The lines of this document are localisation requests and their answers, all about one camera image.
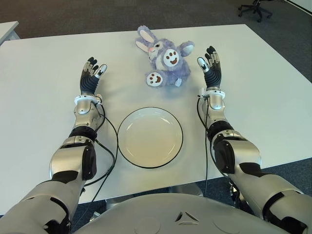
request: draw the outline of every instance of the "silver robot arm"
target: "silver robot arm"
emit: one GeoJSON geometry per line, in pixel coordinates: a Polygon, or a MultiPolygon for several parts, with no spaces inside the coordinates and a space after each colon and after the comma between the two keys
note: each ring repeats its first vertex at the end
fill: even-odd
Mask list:
{"type": "Polygon", "coordinates": [[[312,197],[282,177],[261,171],[257,147],[234,130],[224,116],[218,54],[209,47],[205,57],[208,63],[197,59],[207,85],[200,94],[204,99],[200,116],[217,168],[231,179],[256,216],[292,234],[312,233],[312,197]]]}
{"type": "Polygon", "coordinates": [[[69,233],[85,181],[96,172],[94,140],[105,120],[100,95],[95,90],[107,66],[90,58],[80,79],[81,95],[75,98],[76,121],[69,137],[54,153],[50,178],[37,185],[0,219],[0,234],[69,233]]]}

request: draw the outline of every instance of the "white desk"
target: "white desk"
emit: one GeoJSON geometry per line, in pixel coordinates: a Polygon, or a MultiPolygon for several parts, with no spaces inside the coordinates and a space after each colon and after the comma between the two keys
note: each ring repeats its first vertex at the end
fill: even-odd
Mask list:
{"type": "MultiPolygon", "coordinates": [[[[204,78],[196,59],[213,45],[222,66],[226,117],[261,151],[263,167],[312,156],[312,85],[246,25],[155,30],[177,45],[192,40],[186,57],[192,71],[180,88],[152,89],[144,74],[148,57],[135,46],[136,32],[114,32],[21,39],[0,47],[0,214],[48,180],[49,161],[74,124],[74,97],[85,61],[94,56],[108,64],[97,88],[107,117],[118,127],[133,110],[168,110],[179,120],[184,141],[169,164],[143,169],[119,153],[116,167],[97,199],[204,180],[204,129],[197,117],[198,90],[204,78]]],[[[107,123],[98,139],[111,150],[116,139],[107,123]]],[[[97,177],[110,157],[97,151],[97,177]]],[[[220,174],[209,159],[209,178],[220,174]]],[[[99,184],[87,187],[81,202],[92,199],[99,184]]]]}
{"type": "Polygon", "coordinates": [[[6,40],[17,40],[20,37],[14,31],[19,22],[0,23],[0,45],[6,40]]]}

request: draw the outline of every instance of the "stuffed bunny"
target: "stuffed bunny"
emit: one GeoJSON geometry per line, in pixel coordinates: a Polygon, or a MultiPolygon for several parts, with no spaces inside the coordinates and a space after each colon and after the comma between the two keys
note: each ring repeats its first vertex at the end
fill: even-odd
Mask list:
{"type": "Polygon", "coordinates": [[[146,26],[137,29],[141,36],[136,39],[136,45],[149,55],[153,70],[146,74],[146,83],[152,87],[175,85],[179,87],[191,73],[183,57],[188,56],[194,43],[187,41],[175,47],[172,41],[157,39],[146,26]]]}

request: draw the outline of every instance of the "bunny paw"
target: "bunny paw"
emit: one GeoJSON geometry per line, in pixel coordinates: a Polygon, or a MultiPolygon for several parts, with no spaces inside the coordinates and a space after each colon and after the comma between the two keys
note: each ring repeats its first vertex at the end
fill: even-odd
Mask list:
{"type": "Polygon", "coordinates": [[[179,62],[179,54],[173,49],[168,49],[164,54],[164,63],[168,67],[174,67],[179,62]]]}
{"type": "Polygon", "coordinates": [[[163,81],[164,78],[158,72],[152,72],[146,77],[147,85],[150,85],[152,87],[160,86],[163,83],[163,81]]]}

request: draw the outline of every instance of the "gray carpet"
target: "gray carpet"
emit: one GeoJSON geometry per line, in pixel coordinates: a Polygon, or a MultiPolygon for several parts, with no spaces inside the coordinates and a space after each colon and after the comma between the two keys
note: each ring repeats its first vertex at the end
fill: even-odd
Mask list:
{"type": "MultiPolygon", "coordinates": [[[[129,31],[136,30],[142,24],[160,29],[244,23],[312,82],[312,17],[281,0],[262,2],[262,7],[273,12],[273,17],[267,19],[264,15],[261,23],[256,21],[257,14],[246,13],[243,17],[238,17],[238,6],[251,2],[252,0],[0,0],[0,22],[19,21],[16,32],[21,38],[129,31]]],[[[306,194],[312,195],[311,158],[265,171],[284,177],[306,194]]],[[[198,185],[204,189],[204,182],[199,182],[198,185]]],[[[146,193],[163,192],[167,192],[167,189],[146,193]]],[[[233,205],[225,178],[209,180],[207,197],[233,205]]],[[[94,211],[105,211],[105,202],[91,204],[88,212],[77,223],[87,207],[88,204],[78,206],[73,220],[74,230],[87,223],[94,211]]]]}

